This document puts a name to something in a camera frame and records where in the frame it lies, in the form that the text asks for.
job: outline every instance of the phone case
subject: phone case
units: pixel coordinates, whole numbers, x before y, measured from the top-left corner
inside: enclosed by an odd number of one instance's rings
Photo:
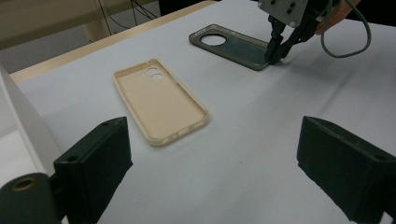
[[[114,81],[152,146],[163,146],[207,124],[206,108],[159,60],[118,71]]]

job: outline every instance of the wooden edge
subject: wooden edge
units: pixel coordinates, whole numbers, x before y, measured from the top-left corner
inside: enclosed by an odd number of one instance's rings
[[[112,35],[110,37],[96,41],[96,42],[91,43],[91,44],[84,46],[82,48],[75,49],[75,50],[67,52],[63,55],[46,60],[43,63],[38,63],[33,66],[24,68],[18,72],[12,73],[11,77],[12,77],[12,79],[14,79],[14,81],[16,83],[21,83],[28,79],[40,76],[40,75],[42,75],[54,68],[57,68],[61,65],[64,65],[66,63],[71,63],[74,60],[82,58],[88,54],[91,54],[91,53],[99,50],[99,49],[103,49],[107,46],[113,45],[117,42],[120,42],[121,40],[130,38],[132,36],[143,34],[150,29],[164,25],[170,21],[174,21],[174,20],[179,19],[183,16],[191,14],[194,11],[197,11],[204,7],[208,7],[215,3],[216,3],[216,1],[203,1],[198,4],[192,5],[190,7],[185,7],[179,11],[165,15],[165,16],[155,19],[153,21],[145,22],[141,25],[138,25],[132,29],[123,31],[119,34]]]

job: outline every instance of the white tabletop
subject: white tabletop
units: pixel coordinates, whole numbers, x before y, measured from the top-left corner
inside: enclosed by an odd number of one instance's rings
[[[297,166],[301,122],[327,119],[396,155],[396,29],[372,24],[371,47],[342,60],[314,36],[260,72],[188,40],[215,23],[268,41],[267,17],[255,2],[223,0],[20,84],[62,151],[100,122],[127,116],[134,166],[100,223],[349,223]],[[365,44],[365,31],[343,21],[326,42],[350,52]],[[145,141],[112,80],[151,58],[210,114],[203,129],[165,147]]]

